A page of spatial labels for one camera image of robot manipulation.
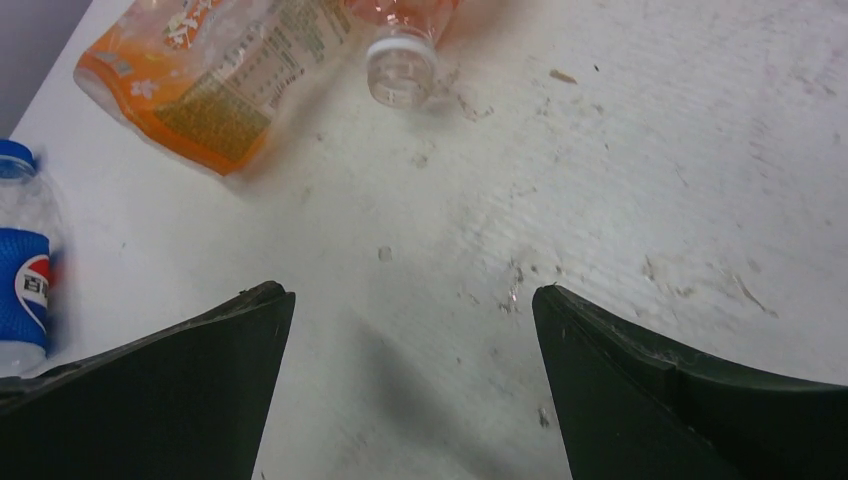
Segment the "crushed orange label bottle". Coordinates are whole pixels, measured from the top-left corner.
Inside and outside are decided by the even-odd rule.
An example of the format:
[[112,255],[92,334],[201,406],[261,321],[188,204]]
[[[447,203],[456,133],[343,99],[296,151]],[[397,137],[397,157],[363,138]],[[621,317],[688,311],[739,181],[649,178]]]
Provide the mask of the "crushed orange label bottle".
[[413,109],[430,97],[436,45],[461,5],[456,0],[354,0],[344,5],[374,28],[365,55],[368,88],[379,103]]

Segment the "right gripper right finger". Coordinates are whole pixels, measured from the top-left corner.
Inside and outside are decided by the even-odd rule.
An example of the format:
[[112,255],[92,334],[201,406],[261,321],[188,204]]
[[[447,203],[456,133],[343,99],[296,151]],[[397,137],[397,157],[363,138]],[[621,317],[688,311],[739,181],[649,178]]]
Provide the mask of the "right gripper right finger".
[[576,479],[843,479],[847,390],[754,369],[559,285],[532,311]]

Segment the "blue cap bottle edge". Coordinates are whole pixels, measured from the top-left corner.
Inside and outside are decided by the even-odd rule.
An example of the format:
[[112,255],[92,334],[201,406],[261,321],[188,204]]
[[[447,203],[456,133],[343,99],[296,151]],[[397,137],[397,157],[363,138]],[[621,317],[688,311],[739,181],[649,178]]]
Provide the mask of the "blue cap bottle edge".
[[1,376],[34,369],[51,348],[51,290],[63,246],[56,195],[25,145],[1,141]]

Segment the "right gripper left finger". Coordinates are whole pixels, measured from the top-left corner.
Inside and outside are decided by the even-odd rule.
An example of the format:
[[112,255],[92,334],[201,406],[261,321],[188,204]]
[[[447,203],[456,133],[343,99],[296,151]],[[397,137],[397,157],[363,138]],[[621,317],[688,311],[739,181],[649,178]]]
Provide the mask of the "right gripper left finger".
[[5,479],[248,479],[294,293],[267,281],[212,310],[1,382]]

